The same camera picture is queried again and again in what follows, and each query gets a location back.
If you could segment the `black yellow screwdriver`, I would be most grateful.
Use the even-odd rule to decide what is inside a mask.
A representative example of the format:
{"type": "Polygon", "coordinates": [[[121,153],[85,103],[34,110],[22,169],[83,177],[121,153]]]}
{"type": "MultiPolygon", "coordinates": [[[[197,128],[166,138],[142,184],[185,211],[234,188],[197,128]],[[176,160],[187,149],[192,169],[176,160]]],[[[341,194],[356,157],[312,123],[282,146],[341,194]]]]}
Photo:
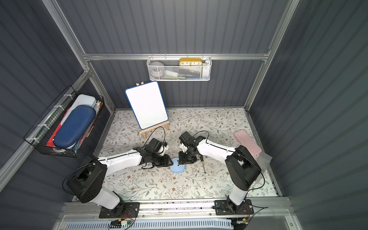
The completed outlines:
{"type": "Polygon", "coordinates": [[[204,164],[204,157],[203,157],[203,155],[200,155],[200,161],[201,161],[201,164],[202,164],[203,172],[204,172],[204,174],[206,174],[206,169],[205,169],[205,164],[204,164]]]}

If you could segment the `light blue alarm clock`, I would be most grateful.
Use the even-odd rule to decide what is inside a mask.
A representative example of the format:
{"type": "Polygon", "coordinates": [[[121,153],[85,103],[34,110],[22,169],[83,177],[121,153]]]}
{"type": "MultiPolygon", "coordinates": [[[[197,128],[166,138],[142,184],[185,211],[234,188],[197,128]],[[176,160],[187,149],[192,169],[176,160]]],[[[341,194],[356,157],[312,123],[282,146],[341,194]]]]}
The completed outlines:
{"type": "Polygon", "coordinates": [[[186,168],[185,165],[179,164],[179,158],[172,158],[173,165],[170,166],[170,170],[172,173],[183,173],[186,168]]]}

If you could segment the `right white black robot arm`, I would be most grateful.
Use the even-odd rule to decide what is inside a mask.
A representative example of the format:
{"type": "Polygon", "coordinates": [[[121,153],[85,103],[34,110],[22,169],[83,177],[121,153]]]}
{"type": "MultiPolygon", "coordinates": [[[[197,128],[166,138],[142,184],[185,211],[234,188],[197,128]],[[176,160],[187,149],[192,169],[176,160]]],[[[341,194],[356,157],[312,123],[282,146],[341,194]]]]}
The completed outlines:
{"type": "Polygon", "coordinates": [[[226,147],[209,141],[207,137],[194,137],[184,132],[179,137],[181,151],[179,164],[194,164],[213,158],[226,165],[234,187],[228,196],[228,207],[238,209],[245,201],[251,185],[262,174],[262,169],[245,146],[226,147]]]}

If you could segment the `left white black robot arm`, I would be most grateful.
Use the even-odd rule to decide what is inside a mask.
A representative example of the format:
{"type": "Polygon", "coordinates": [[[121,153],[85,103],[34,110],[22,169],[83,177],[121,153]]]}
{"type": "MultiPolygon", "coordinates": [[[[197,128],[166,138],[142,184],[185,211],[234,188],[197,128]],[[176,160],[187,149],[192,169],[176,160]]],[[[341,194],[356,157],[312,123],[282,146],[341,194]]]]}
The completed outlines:
{"type": "Polygon", "coordinates": [[[143,147],[110,157],[86,157],[76,170],[63,182],[81,203],[95,203],[107,210],[115,210],[124,205],[124,200],[115,192],[103,186],[107,176],[125,168],[146,165],[169,167],[173,165],[165,152],[168,144],[152,139],[143,147]]]}

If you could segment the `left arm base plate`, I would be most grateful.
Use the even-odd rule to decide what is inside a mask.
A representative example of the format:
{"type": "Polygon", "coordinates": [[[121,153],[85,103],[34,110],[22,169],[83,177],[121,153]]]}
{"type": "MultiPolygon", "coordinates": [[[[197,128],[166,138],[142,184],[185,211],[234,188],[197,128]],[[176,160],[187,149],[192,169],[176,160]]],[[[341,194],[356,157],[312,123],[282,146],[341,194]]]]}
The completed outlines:
{"type": "Polygon", "coordinates": [[[120,202],[114,209],[107,209],[101,207],[100,219],[122,219],[122,218],[136,218],[140,210],[139,202],[120,202]]]}

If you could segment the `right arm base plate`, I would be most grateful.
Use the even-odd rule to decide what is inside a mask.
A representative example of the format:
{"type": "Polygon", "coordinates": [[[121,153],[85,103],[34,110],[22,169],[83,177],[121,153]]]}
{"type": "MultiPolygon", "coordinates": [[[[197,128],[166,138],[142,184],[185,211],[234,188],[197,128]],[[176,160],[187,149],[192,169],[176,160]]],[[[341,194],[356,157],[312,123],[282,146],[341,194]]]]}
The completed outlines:
{"type": "Polygon", "coordinates": [[[250,199],[244,200],[240,205],[235,205],[229,199],[227,200],[215,200],[212,208],[215,210],[216,215],[242,215],[250,216],[254,214],[253,204],[250,199]]]}

